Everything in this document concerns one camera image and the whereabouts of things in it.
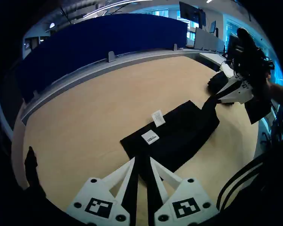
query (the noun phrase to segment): ceiling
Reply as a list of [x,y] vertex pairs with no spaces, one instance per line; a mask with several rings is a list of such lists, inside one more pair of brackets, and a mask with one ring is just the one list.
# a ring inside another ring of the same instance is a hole
[[[98,8],[101,8],[112,3],[119,2],[121,0],[61,0],[60,8],[57,8],[49,15],[44,17],[38,24],[42,24],[43,27],[49,30],[60,30],[70,23],[75,24],[79,23],[86,19],[91,19],[93,17],[109,15],[115,12],[118,13],[129,13],[138,9],[153,7],[158,5],[178,5],[179,0],[152,0],[144,2],[131,3],[126,6],[121,5],[117,7],[110,8],[106,11],[101,11],[95,15],[92,15],[88,18],[83,18],[89,12],[92,12]],[[256,29],[261,35],[265,38],[265,33],[259,26],[259,24],[252,18],[252,21],[249,21],[248,11],[233,0],[212,0],[210,3],[206,3],[206,0],[180,0],[182,2],[188,3],[190,5],[198,6],[203,9],[210,9],[222,14],[231,15]],[[55,26],[52,29],[49,29],[51,23],[54,23]]]

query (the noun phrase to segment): desk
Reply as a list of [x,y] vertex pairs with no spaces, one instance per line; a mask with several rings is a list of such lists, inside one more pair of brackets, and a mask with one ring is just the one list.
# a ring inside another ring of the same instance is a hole
[[215,53],[200,53],[199,55],[213,62],[214,64],[217,64],[218,66],[221,66],[221,64],[226,60],[226,58],[222,57],[219,54],[215,54]]
[[234,70],[231,69],[226,63],[226,58],[222,57],[219,54],[216,53],[200,53],[201,57],[213,62],[214,64],[217,64],[220,66],[220,69],[225,73],[225,75],[230,78],[234,75]]
[[[43,105],[28,119],[23,156],[32,146],[47,198],[65,211],[89,177],[103,178],[129,160],[119,141],[148,124],[151,113],[166,114],[189,99],[201,108],[215,74],[184,56],[153,60],[88,80]],[[243,105],[217,105],[216,111],[218,128],[176,172],[197,178],[213,202],[253,159],[258,133]],[[139,181],[137,225],[147,223],[146,187]]]

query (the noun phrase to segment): ceiling light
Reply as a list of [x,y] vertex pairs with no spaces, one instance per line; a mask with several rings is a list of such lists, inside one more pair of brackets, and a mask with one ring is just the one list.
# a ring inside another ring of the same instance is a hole
[[87,17],[90,17],[91,15],[94,15],[100,11],[103,11],[103,10],[106,10],[106,9],[110,9],[112,7],[116,7],[116,6],[120,6],[120,5],[123,5],[123,4],[128,4],[128,3],[132,3],[132,2],[143,2],[143,1],[152,1],[152,0],[124,0],[124,1],[120,1],[120,2],[116,2],[116,3],[113,3],[113,4],[110,4],[110,5],[107,5],[107,6],[104,6],[100,9],[97,9],[93,12],[90,12],[90,13],[87,13],[85,16],[83,16],[83,18],[87,18]]

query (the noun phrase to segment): black garment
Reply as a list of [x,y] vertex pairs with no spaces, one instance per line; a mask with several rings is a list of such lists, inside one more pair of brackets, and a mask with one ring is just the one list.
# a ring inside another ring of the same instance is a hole
[[[165,124],[156,127],[154,122],[149,123],[120,142],[130,159],[149,155],[175,172],[196,154],[217,128],[219,120],[215,106],[214,98],[209,98],[202,110],[187,101],[164,115]],[[149,130],[159,137],[150,145],[142,138]],[[144,170],[140,169],[139,173],[142,179],[147,181]]]

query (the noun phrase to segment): clothing label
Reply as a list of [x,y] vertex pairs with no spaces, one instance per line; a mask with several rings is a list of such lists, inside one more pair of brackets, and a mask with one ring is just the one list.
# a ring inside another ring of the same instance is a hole
[[166,123],[165,119],[163,118],[163,114],[161,113],[161,110],[154,112],[152,114],[152,119],[154,120],[156,127],[159,127],[160,125]]
[[159,139],[158,135],[153,132],[152,130],[149,130],[145,134],[142,135],[142,138],[150,145],[153,142],[157,141]]

